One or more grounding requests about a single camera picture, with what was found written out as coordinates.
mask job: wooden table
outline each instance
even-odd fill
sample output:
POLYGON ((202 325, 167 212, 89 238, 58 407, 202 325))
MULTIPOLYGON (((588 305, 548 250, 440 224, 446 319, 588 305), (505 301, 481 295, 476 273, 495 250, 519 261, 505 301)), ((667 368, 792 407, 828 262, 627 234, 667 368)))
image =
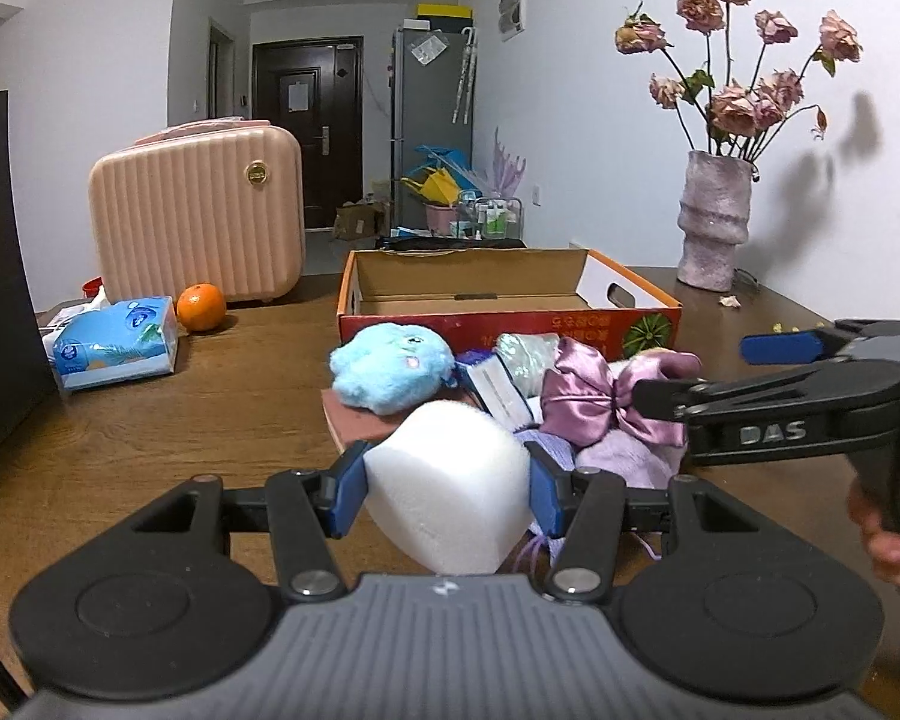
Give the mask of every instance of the wooden table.
MULTIPOLYGON (((790 329, 818 321, 769 290, 740 293, 744 307, 735 311, 716 295, 674 285, 672 269, 641 272, 682 300, 677 345, 696 352, 710 378, 751 373, 737 357, 741 336, 775 322, 790 329)), ((223 332, 184 341, 175 375, 50 399, 0 449, 0 655, 18 679, 7 608, 40 568, 194 474, 217 473, 231 487, 247 487, 281 469, 325 467, 336 458, 319 390, 329 385, 326 356, 338 343, 337 288, 336 277, 305 278, 274 305, 237 309, 223 332)), ((870 578, 844 512, 852 477, 844 459, 701 475, 870 578)), ((422 571, 365 513, 331 548, 348 581, 362 571, 422 571)), ((236 536, 233 555, 274 581, 265 536, 236 536)), ((632 551, 621 562, 634 570, 639 556, 632 551)), ((864 695, 900 718, 900 600, 888 586, 874 586, 887 627, 864 695)))

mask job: das logo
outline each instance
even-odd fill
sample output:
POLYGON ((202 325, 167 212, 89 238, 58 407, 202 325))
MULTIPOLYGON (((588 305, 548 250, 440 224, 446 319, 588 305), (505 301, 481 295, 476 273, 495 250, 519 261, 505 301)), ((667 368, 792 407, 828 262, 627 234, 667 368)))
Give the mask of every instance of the das logo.
POLYGON ((798 442, 807 437, 806 422, 802 419, 785 425, 770 423, 766 427, 748 425, 740 428, 741 446, 756 443, 798 442))

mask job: orange cardboard box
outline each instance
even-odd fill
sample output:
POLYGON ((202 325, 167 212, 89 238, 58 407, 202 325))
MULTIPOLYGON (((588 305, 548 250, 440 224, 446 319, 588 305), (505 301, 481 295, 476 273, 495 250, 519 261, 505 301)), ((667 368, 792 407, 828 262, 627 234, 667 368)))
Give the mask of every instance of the orange cardboard box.
POLYGON ((379 322, 420 324, 455 354, 501 333, 559 333, 607 360, 672 346, 680 304, 594 250, 353 251, 337 321, 343 343, 379 322))

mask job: purple bow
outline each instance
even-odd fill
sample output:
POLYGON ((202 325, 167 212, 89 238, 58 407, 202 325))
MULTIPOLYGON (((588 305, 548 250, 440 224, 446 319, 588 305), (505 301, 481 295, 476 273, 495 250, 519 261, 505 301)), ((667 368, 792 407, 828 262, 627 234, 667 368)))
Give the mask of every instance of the purple bow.
POLYGON ((595 445, 614 429, 646 445, 683 447, 686 432, 682 424, 645 419, 634 408, 634 384, 642 379, 693 379, 700 372, 695 354, 660 349, 632 358, 615 377, 600 352, 563 337, 554 368, 543 376, 540 430, 581 448, 595 445))

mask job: pink basket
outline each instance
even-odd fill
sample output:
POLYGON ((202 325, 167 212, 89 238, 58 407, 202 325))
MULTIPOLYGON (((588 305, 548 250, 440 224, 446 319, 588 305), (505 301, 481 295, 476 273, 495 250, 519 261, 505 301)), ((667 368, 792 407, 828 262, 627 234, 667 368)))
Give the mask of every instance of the pink basket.
POLYGON ((457 206, 432 205, 427 206, 427 228, 438 235, 450 235, 450 223, 457 220, 457 206))

